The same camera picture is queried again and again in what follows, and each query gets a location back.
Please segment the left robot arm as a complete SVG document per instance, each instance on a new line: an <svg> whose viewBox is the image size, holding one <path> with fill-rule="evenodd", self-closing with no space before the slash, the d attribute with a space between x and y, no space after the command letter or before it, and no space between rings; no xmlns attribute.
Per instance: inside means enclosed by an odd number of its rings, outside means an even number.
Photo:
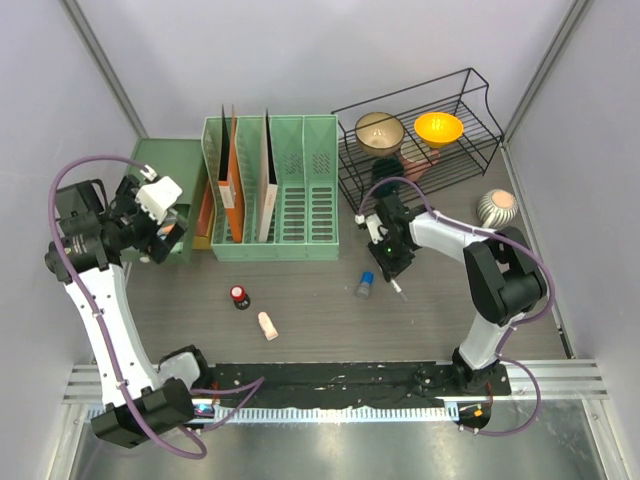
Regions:
<svg viewBox="0 0 640 480"><path fill-rule="evenodd" d="M135 326L122 254L141 252L164 262L187 225L175 211L180 187L168 177L120 182L113 199L98 179L50 188L52 241L45 264L84 323L101 382L104 411L91 421L97 438L125 448L184 427L193 399L213 385L201 351L188 345L153 364Z"/></svg>

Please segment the white folder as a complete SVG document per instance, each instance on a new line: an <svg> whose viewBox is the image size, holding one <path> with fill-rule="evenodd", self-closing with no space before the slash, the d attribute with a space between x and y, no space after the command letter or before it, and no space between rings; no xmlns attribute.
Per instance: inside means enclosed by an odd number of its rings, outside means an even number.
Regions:
<svg viewBox="0 0 640 480"><path fill-rule="evenodd" d="M278 181L275 172L270 117L265 111L261 135L260 177L257 210L256 239L260 243L268 240L275 201L278 192Z"/></svg>

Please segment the drawer box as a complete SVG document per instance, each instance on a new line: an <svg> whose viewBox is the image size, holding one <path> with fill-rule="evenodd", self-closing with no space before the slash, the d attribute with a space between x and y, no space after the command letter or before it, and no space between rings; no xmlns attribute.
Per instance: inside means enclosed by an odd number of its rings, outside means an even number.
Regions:
<svg viewBox="0 0 640 480"><path fill-rule="evenodd" d="M180 250L173 250L163 266L187 264L200 214L202 200L208 182L201 141L199 139L140 139L131 158L148 164L156 172L172 178L182 189L174 208L186 219L188 229L180 242Z"/></svg>

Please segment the white pen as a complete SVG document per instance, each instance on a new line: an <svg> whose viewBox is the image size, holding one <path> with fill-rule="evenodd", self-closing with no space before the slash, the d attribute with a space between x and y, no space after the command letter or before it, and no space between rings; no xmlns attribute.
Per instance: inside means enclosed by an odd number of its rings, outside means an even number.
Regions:
<svg viewBox="0 0 640 480"><path fill-rule="evenodd" d="M397 283L397 281L395 279L392 279L390 281L390 284L392 285L394 291L401 297L401 299L404 302L408 302L408 298L406 296L406 294L404 293L403 289L400 287L400 285Z"/></svg>

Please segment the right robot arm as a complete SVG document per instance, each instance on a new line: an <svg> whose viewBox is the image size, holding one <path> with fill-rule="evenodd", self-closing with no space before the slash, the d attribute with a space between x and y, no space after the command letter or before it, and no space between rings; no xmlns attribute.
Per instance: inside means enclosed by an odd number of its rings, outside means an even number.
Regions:
<svg viewBox="0 0 640 480"><path fill-rule="evenodd" d="M356 222L368 231L368 248L387 282L396 281L419 249L434 250L465 267L475 317L452 354L449 381L462 394L477 393L499 364L509 328L548 293L542 267L522 232L478 229L435 210L411 210L395 194L378 199L374 213L359 214Z"/></svg>

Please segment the orange folder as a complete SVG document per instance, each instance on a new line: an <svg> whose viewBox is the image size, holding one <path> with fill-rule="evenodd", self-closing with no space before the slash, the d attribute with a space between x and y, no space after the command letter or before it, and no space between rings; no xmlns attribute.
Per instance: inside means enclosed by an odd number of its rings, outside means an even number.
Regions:
<svg viewBox="0 0 640 480"><path fill-rule="evenodd" d="M221 111L221 146L218 188L234 243L241 243L244 234L244 193L240 175L236 133L238 117L231 107L229 116Z"/></svg>

